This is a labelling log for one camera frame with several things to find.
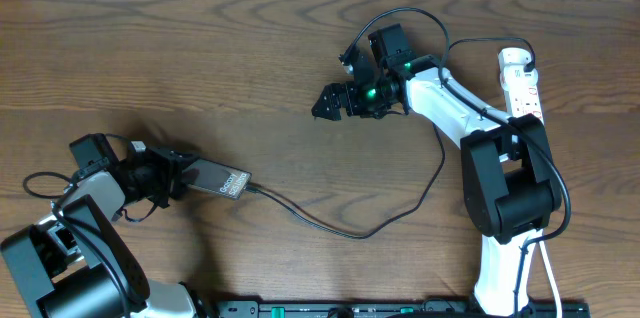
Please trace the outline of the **Galaxy smartphone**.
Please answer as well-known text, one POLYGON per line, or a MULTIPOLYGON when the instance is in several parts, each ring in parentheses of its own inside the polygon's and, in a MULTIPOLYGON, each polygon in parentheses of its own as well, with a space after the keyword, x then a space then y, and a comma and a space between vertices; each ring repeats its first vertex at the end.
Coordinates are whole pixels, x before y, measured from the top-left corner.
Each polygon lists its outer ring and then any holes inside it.
POLYGON ((244 170, 198 159, 182 172, 181 180, 190 188, 238 200, 251 176, 244 170))

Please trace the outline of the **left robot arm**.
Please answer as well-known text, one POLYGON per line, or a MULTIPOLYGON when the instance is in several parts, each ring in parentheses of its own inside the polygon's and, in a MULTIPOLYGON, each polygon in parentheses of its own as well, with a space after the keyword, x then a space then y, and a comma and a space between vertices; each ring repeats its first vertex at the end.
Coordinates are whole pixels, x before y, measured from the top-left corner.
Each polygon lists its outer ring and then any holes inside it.
POLYGON ((187 190, 183 173, 198 155, 127 143, 119 159, 109 135, 69 145, 77 170, 51 211, 6 238, 1 255, 34 317, 216 317, 215 306, 184 283, 146 277, 113 227, 127 206, 166 208, 187 190))

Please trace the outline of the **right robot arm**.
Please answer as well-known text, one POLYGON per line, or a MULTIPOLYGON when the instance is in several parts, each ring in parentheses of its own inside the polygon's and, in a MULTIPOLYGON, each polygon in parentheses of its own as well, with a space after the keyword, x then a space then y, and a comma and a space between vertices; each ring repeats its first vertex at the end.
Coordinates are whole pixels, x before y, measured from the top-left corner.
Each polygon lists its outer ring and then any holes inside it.
POLYGON ((569 195, 555 166, 540 107, 536 55, 505 38, 498 54, 506 108, 464 88, 435 55, 417 55, 401 25, 368 37, 373 56, 350 46, 340 62, 351 80, 326 85, 311 113, 381 119, 395 104, 428 119, 460 150, 463 198, 481 232, 481 266, 473 297, 482 313, 515 317, 529 303, 530 251, 544 248, 544 230, 569 195))

